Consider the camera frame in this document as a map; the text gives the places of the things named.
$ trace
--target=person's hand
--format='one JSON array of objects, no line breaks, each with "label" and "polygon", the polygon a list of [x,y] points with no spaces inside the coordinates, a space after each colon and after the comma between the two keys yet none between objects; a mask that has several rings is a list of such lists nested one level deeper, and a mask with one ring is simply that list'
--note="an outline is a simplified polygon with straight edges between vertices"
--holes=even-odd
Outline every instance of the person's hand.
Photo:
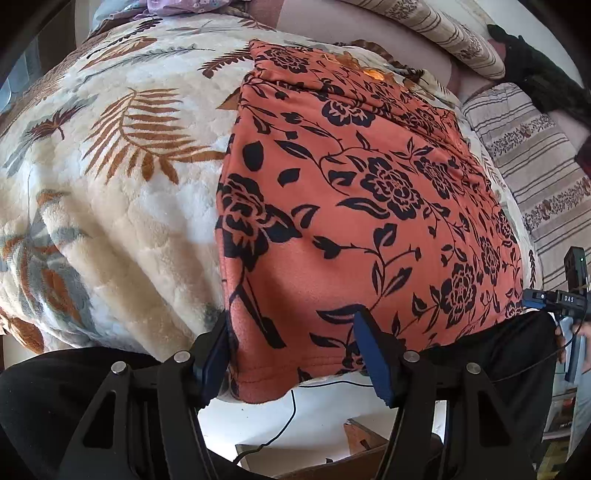
[{"label": "person's hand", "polygon": [[558,344],[558,348],[561,350],[558,352],[558,361],[563,364],[566,362],[566,350],[563,348],[566,345],[566,338],[562,334],[562,328],[560,325],[556,326],[556,330],[554,331],[556,335],[556,344]]},{"label": "person's hand", "polygon": [[[573,324],[573,333],[579,330],[579,325],[580,323]],[[583,363],[583,373],[585,373],[591,370],[591,322],[583,322],[583,326],[579,330],[579,336],[584,336],[586,338],[585,344],[587,349],[585,352],[585,361]]]}]

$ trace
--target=cream fleece blanket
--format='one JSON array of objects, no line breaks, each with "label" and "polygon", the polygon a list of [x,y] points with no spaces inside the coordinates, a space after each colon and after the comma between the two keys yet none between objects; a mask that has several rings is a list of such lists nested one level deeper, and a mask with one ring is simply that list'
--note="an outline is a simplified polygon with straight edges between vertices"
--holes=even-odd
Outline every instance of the cream fleece blanket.
[{"label": "cream fleece blanket", "polygon": [[215,193],[253,38],[345,50],[244,18],[155,17],[87,42],[0,119],[5,330],[38,352],[163,360],[210,329],[223,306]]}]

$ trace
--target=pillow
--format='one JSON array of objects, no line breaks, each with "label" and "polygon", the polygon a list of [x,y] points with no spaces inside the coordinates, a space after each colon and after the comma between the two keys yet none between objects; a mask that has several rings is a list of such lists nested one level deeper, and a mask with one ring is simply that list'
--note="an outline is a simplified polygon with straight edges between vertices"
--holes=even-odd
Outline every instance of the pillow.
[{"label": "pillow", "polygon": [[472,70],[491,80],[505,76],[505,65],[479,34],[431,7],[424,0],[343,0],[392,18],[445,48]]},{"label": "pillow", "polygon": [[511,189],[540,256],[543,288],[566,285],[564,256],[573,245],[591,251],[591,181],[575,149],[514,83],[466,102],[462,112]]},{"label": "pillow", "polygon": [[339,0],[251,0],[248,13],[265,25],[318,42],[377,43],[400,63],[430,71],[457,94],[459,82],[453,75],[457,67],[451,55],[404,25],[368,10]]}]

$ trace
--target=wire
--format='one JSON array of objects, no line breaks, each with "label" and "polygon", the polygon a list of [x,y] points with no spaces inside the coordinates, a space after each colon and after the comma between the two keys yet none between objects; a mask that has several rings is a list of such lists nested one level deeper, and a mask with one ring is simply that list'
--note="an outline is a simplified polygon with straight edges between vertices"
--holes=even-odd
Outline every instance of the wire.
[{"label": "wire", "polygon": [[[348,380],[337,380],[336,382],[329,382],[329,383],[323,383],[320,385],[300,385],[300,388],[317,388],[317,387],[327,387],[328,385],[336,385],[338,383],[347,383],[349,385],[355,385],[357,387],[371,387],[373,388],[373,385],[365,385],[363,383],[355,383],[355,382],[350,382]],[[283,432],[287,429],[287,427],[290,425],[291,421],[294,419],[294,417],[296,416],[296,396],[294,395],[294,391],[291,390],[291,401],[293,402],[294,405],[294,411],[291,414],[291,417],[289,420],[287,420],[287,423],[285,424],[285,426],[281,429],[281,431],[275,435],[271,440],[269,440],[266,443],[262,443],[261,445],[259,445],[257,448],[252,449],[252,450],[247,450],[246,452],[242,452],[240,453],[233,461],[234,465],[237,465],[240,460],[242,460],[246,455],[250,455],[251,453],[257,453],[260,452],[263,448],[268,447],[270,444],[272,444],[275,440],[277,440],[282,434]]]},{"label": "wire", "polygon": [[567,348],[571,343],[573,343],[574,339],[577,338],[577,335],[579,334],[579,332],[581,331],[581,328],[583,326],[583,322],[579,323],[579,328],[577,329],[576,333],[573,334],[573,337],[566,342],[562,347],[558,348],[558,350],[552,352],[551,354],[549,354],[548,356],[545,356],[542,360],[540,360],[539,362],[534,363],[533,365],[528,366],[527,368],[524,368],[523,370],[518,371],[517,373],[514,373],[512,375],[509,375],[508,377],[503,377],[500,378],[498,380],[495,380],[491,383],[496,384],[499,382],[504,382],[505,380],[509,380],[510,378],[514,378],[514,377],[518,377],[519,375],[527,372],[528,370],[531,370],[532,368],[537,367],[539,364],[543,364],[546,360],[548,360],[549,358],[552,358],[554,355],[556,355],[558,352],[560,352],[561,350],[564,350],[565,348]]},{"label": "wire", "polygon": [[260,452],[264,447],[268,447],[270,444],[272,444],[275,440],[277,440],[283,434],[283,432],[287,429],[287,427],[290,425],[291,421],[296,416],[296,408],[295,408],[296,407],[296,396],[294,395],[294,391],[293,390],[291,390],[291,401],[294,404],[294,412],[291,414],[290,419],[287,420],[287,423],[281,429],[281,431],[277,435],[275,435],[271,440],[269,440],[266,443],[260,444],[254,450],[247,450],[246,452],[242,452],[242,453],[238,454],[238,456],[233,461],[234,465],[237,465],[240,462],[240,460],[242,460],[246,455],[250,455],[251,453]]},{"label": "wire", "polygon": [[[520,371],[518,371],[518,372],[516,372],[516,373],[514,373],[512,375],[509,375],[509,376],[503,377],[503,378],[499,378],[498,380],[495,380],[495,381],[493,381],[491,383],[496,384],[496,383],[504,382],[505,380],[509,380],[511,378],[514,378],[514,377],[518,377],[519,375],[527,372],[528,370],[531,370],[532,368],[537,367],[539,364],[544,363],[546,360],[552,358],[558,352],[560,352],[561,350],[564,350],[571,343],[573,343],[573,341],[575,340],[575,338],[579,334],[579,332],[580,332],[580,330],[581,330],[582,327],[583,327],[583,322],[581,322],[579,324],[579,328],[577,329],[577,331],[574,333],[573,337],[568,342],[566,342],[562,347],[558,348],[557,350],[555,350],[554,352],[552,352],[548,356],[545,356],[542,360],[540,360],[540,361],[538,361],[538,362],[536,362],[536,363],[528,366],[527,368],[524,368],[523,370],[520,370]],[[336,385],[336,384],[349,384],[349,385],[355,385],[356,387],[369,387],[369,388],[373,388],[374,387],[371,384],[367,385],[367,384],[362,384],[362,383],[350,382],[348,380],[337,380],[336,382],[322,383],[320,385],[300,385],[300,388],[319,388],[319,387],[328,387],[329,385]],[[242,453],[238,454],[238,456],[233,461],[234,465],[237,465],[240,462],[240,460],[242,460],[246,455],[250,455],[251,453],[258,453],[263,448],[268,447],[275,440],[277,440],[283,434],[283,432],[285,432],[287,430],[287,427],[290,425],[291,421],[296,416],[296,396],[294,395],[294,391],[293,390],[291,390],[291,401],[292,401],[293,406],[294,406],[294,411],[291,414],[290,419],[287,420],[287,423],[281,429],[281,431],[277,435],[275,435],[271,440],[269,440],[268,442],[261,443],[257,448],[252,449],[252,450],[247,450],[246,452],[242,452]]]},{"label": "wire", "polygon": [[337,383],[347,383],[349,385],[355,385],[356,387],[371,387],[373,388],[374,386],[369,384],[363,384],[363,383],[355,383],[355,382],[350,382],[348,380],[338,380],[336,382],[330,382],[330,383],[322,383],[320,385],[300,385],[300,388],[317,388],[317,387],[327,387],[328,385],[336,385]]}]

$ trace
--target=black metal bracket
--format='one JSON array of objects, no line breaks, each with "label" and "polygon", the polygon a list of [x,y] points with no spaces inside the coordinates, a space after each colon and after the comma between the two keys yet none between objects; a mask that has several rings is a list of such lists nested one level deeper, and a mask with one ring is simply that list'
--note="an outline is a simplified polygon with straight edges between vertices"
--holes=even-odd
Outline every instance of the black metal bracket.
[{"label": "black metal bracket", "polygon": [[[479,365],[433,365],[381,332],[367,310],[353,327],[374,389],[398,414],[376,480],[533,480],[535,472],[495,387]],[[191,350],[133,371],[117,362],[83,416],[59,480],[255,480],[208,451],[197,414],[229,363],[226,315]],[[446,441],[430,456],[436,400],[447,400]]]}]

